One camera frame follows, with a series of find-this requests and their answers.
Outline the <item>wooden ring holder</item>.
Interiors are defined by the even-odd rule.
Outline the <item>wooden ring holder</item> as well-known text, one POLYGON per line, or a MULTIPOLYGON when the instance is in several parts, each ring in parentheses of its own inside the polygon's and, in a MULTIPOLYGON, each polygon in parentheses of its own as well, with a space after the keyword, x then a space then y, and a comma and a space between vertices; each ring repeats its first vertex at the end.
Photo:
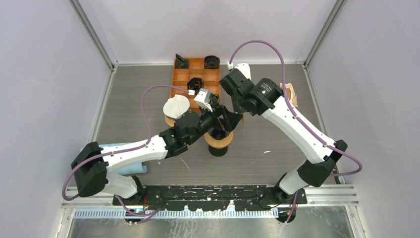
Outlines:
POLYGON ((223 148, 228 146, 232 140, 233 140, 233 132, 230 133, 230 135, 223 139, 223 140, 215 140, 210 137, 208 132, 204 135, 205 141, 208 143, 208 145, 215 147, 215 148, 223 148))

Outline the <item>red black carafe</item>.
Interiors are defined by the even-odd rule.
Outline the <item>red black carafe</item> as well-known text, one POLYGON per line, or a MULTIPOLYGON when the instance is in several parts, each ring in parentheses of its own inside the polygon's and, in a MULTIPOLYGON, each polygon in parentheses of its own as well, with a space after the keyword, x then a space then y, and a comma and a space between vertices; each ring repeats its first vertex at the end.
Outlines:
POLYGON ((208 150, 209 150, 210 154, 212 154, 213 156, 222 157, 227 153, 228 146, 223 147, 223 148, 215 148, 215 147, 212 147, 212 146, 209 145, 208 150))

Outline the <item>orange coffee filter box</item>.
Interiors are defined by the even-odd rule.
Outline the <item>orange coffee filter box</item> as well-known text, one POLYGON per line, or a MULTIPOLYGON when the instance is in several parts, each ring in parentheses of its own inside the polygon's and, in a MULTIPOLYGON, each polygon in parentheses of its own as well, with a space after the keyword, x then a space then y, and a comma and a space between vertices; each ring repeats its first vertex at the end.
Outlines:
POLYGON ((279 83, 279 87, 282 90, 284 101, 287 99, 293 109, 297 108, 297 95, 293 85, 291 83, 286 83, 284 89, 282 83, 279 83))

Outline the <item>white paper coffee filter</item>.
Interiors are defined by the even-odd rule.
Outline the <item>white paper coffee filter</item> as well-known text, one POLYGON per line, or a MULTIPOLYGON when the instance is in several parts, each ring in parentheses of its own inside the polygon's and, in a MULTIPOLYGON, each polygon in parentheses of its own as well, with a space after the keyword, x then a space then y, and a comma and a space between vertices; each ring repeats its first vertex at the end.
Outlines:
POLYGON ((179 119, 190 109, 190 101, 186 96, 175 94, 163 106, 163 114, 170 119, 179 119))

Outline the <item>wooden ring dripper stand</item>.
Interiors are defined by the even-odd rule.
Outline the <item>wooden ring dripper stand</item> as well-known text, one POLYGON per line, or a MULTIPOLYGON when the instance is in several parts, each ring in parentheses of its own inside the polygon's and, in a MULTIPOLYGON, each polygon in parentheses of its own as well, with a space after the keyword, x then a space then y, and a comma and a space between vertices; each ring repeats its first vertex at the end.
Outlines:
POLYGON ((164 119, 165 119, 166 124, 167 124, 169 127, 173 127, 173 126, 175 125, 176 119, 171 118, 171 117, 168 117, 168 116, 166 116, 166 115, 164 115, 164 119))

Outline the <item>blue ribbed dripper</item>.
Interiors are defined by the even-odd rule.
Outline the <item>blue ribbed dripper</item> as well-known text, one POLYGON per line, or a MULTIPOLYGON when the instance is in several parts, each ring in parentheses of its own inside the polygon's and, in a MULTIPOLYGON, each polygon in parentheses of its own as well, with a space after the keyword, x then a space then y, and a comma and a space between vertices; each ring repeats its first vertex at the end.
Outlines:
POLYGON ((215 140, 223 140, 223 139, 227 138, 230 135, 230 133, 231 132, 228 131, 225 128, 225 126, 223 126, 223 125, 212 127, 208 131, 208 134, 210 135, 210 137, 215 139, 215 140))

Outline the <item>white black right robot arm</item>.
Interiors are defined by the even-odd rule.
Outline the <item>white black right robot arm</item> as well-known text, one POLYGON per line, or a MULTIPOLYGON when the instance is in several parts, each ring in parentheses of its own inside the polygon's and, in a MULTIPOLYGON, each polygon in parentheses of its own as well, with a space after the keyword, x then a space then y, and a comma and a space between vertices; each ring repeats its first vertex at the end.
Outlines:
POLYGON ((294 171, 286 173, 276 184, 275 197, 286 204, 299 189, 321 186, 341 158, 337 150, 346 151, 343 140, 333 140, 321 133, 298 111, 288 108, 282 89, 271 79, 257 84, 239 69, 231 70, 220 80, 231 97, 234 111, 262 116, 280 128, 304 153, 306 160, 294 171))

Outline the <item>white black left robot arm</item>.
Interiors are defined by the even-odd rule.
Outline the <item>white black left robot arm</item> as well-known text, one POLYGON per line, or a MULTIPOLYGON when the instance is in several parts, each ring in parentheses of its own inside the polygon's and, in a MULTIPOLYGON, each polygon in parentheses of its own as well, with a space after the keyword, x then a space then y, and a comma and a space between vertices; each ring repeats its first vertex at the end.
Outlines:
POLYGON ((212 129, 231 132, 243 118, 221 105, 212 112, 186 112, 170 127, 151 138, 122 146, 100 147, 90 142, 71 163, 77 196, 90 197, 104 192, 118 195, 133 205, 144 200, 141 182, 118 172, 138 163, 162 160, 187 151, 212 129))

